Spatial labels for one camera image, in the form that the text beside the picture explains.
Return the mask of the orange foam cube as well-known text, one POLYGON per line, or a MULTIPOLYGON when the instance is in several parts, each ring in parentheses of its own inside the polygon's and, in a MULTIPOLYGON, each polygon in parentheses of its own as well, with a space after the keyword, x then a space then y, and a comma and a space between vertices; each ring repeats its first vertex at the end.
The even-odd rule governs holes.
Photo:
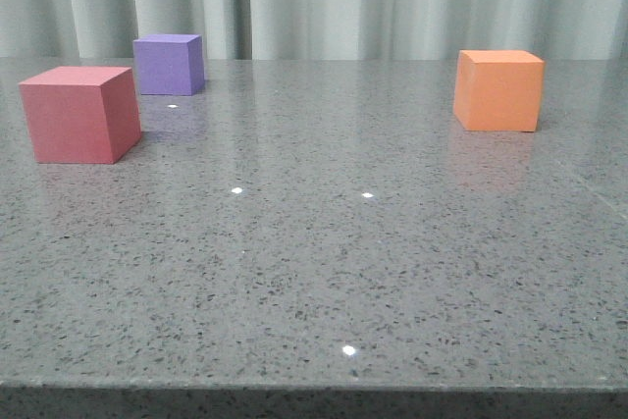
POLYGON ((523 50, 461 50, 454 116, 467 131, 535 131, 545 65, 523 50))

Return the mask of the purple foam cube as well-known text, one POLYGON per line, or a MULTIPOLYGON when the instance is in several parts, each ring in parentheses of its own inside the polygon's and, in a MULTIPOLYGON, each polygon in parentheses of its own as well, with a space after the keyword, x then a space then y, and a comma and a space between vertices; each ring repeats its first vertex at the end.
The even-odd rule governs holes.
POLYGON ((204 88, 201 35, 150 34, 132 47, 141 94, 191 96, 204 88))

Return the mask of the red foam cube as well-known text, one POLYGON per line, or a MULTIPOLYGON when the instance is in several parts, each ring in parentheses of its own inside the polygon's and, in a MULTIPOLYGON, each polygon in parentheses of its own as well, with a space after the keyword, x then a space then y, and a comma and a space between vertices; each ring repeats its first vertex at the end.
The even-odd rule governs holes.
POLYGON ((113 164, 141 138, 130 67, 61 66, 19 89, 39 163, 113 164))

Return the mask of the pale green curtain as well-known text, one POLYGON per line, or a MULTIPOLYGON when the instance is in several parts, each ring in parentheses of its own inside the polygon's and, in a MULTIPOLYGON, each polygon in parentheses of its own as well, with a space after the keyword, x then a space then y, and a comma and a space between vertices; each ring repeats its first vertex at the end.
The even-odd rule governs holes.
POLYGON ((449 59, 524 49, 627 54, 627 0, 1 0, 5 57, 128 57, 151 33, 196 33, 211 59, 449 59))

